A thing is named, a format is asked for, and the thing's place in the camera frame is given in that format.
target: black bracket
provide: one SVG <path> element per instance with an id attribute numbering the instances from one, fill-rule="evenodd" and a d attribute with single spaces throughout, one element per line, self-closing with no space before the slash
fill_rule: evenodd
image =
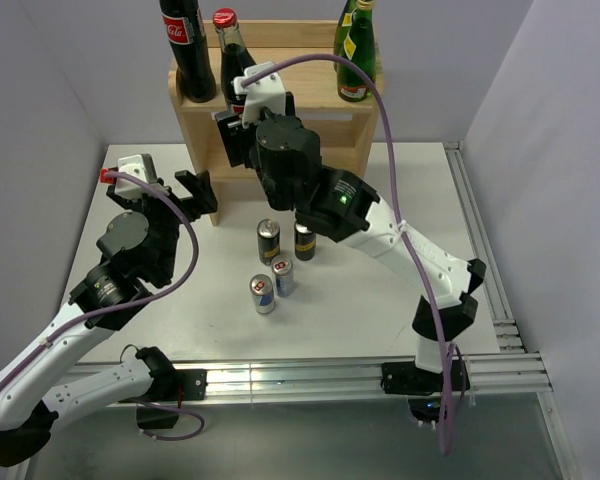
<path id="1" fill-rule="evenodd" d="M 460 360 L 451 365 L 451 387 L 453 391 L 462 390 L 464 369 Z M 427 397 L 442 391 L 442 374 L 428 372 L 416 367 L 411 362 L 389 362 L 382 364 L 382 381 L 380 386 L 387 395 L 412 395 Z M 471 388 L 466 378 L 466 390 Z"/>
<path id="2" fill-rule="evenodd" d="M 202 369 L 176 370 L 176 385 L 182 389 L 182 401 L 204 400 L 207 390 L 207 371 Z M 177 401 L 179 392 L 165 396 L 165 401 Z"/>

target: yellow label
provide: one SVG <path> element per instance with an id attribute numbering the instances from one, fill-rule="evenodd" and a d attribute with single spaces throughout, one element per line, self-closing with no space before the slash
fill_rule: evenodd
<path id="1" fill-rule="evenodd" d="M 269 250 L 268 252 L 264 252 L 265 258 L 275 257 L 278 253 L 280 253 L 280 245 L 278 245 L 273 250 Z"/>
<path id="2" fill-rule="evenodd" d="M 307 252 L 309 250 L 311 250 L 313 247 L 315 247 L 316 245 L 316 241 L 314 240 L 311 243 L 308 243 L 306 245 L 296 245 L 296 250 L 299 252 Z"/>
<path id="3" fill-rule="evenodd" d="M 356 44 L 353 43 L 349 34 L 347 34 L 347 38 L 344 39 L 344 53 L 347 54 L 347 58 L 349 60 L 353 59 L 353 54 L 356 51 Z"/>
<path id="4" fill-rule="evenodd" d="M 350 13 L 345 13 L 344 14 L 344 18 L 342 19 L 342 26 L 343 27 L 350 27 L 351 26 L 351 14 Z"/>

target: red bottle cap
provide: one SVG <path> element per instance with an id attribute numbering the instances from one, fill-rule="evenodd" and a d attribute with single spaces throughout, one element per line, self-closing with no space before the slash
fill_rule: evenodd
<path id="1" fill-rule="evenodd" d="M 213 25 L 216 28 L 233 27 L 236 23 L 238 23 L 238 16 L 230 8 L 221 8 L 213 14 Z"/>

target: green glass bottle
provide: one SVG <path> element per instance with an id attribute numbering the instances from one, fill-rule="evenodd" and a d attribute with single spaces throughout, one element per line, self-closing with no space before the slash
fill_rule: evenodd
<path id="1" fill-rule="evenodd" d="M 369 78 L 376 81 L 376 41 L 371 13 L 375 0 L 357 0 L 353 23 L 342 43 L 340 56 L 351 60 Z M 362 79 L 347 67 L 338 64 L 338 95 L 347 102 L 360 102 L 371 96 Z"/>
<path id="2" fill-rule="evenodd" d="M 349 29 L 351 28 L 351 16 L 353 15 L 353 11 L 356 9 L 357 0 L 345 0 L 344 8 L 342 9 L 342 14 L 340 15 L 340 20 L 338 20 L 338 28 L 336 28 L 336 36 L 333 39 L 333 54 L 340 55 L 342 50 L 342 43 L 349 33 Z M 338 64 L 334 63 L 333 68 L 337 71 Z"/>

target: glass surface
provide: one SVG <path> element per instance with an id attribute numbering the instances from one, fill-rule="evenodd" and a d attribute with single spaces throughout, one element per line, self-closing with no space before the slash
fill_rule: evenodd
<path id="1" fill-rule="evenodd" d="M 109 408 L 54 435 L 35 479 L 498 479 L 559 478 L 535 395 L 478 397 L 463 406 L 456 447 L 410 421 L 404 398 L 192 407 L 207 427 L 184 442 L 138 435 L 133 409 Z M 196 428 L 181 418 L 166 435 Z"/>

